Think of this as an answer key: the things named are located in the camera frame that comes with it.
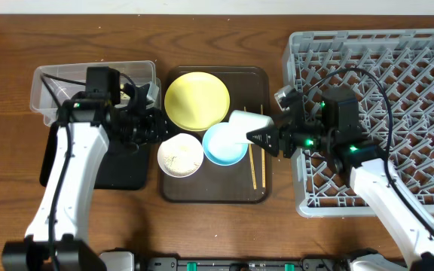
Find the small white cup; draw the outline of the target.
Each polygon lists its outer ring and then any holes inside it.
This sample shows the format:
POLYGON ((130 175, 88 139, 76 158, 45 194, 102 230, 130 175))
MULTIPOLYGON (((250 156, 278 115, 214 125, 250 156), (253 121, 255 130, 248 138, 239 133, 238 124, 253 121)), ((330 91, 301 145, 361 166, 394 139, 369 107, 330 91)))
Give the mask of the small white cup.
POLYGON ((237 144, 251 144, 246 137, 248 132, 274 124, 272 118, 267 115, 239 110, 231 113, 228 123, 230 139, 237 144))

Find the yellow plate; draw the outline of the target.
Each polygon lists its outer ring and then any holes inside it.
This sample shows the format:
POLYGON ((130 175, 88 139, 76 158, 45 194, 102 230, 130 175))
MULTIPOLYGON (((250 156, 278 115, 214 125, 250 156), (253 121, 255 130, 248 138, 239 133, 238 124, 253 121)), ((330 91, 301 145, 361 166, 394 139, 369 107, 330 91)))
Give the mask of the yellow plate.
POLYGON ((231 98, 224 82, 206 72, 179 76, 168 87, 164 108, 181 129, 200 132, 220 123, 228 113, 231 98))

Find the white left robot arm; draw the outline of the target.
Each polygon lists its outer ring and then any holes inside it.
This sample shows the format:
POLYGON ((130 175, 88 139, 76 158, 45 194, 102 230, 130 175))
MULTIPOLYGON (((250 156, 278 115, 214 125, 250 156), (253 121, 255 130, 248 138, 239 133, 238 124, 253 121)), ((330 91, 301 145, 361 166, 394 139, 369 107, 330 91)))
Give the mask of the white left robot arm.
POLYGON ((88 222, 99 167, 111 142, 133 151, 162 142, 167 121, 148 94, 149 82, 132 79, 108 66, 89 67, 84 90, 57 101, 52 124, 55 144, 47 160, 47 184, 38 211, 19 242, 2 250, 5 270, 140 270, 130 251, 96 254, 87 244, 88 222))

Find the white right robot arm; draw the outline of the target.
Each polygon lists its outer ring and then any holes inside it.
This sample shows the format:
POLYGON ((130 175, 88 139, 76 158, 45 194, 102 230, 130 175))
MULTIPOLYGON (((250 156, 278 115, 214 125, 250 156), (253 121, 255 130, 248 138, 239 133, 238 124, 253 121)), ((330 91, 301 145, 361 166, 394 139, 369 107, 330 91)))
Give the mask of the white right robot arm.
POLYGON ((434 270, 434 217, 404 185, 388 150, 367 139, 352 90, 333 88, 322 95, 319 121, 304 119, 301 93, 282 100, 291 120, 281 127, 250 131, 248 140, 270 155, 290 158, 297 150, 320 152, 330 170, 373 210, 398 245, 407 268, 434 270))

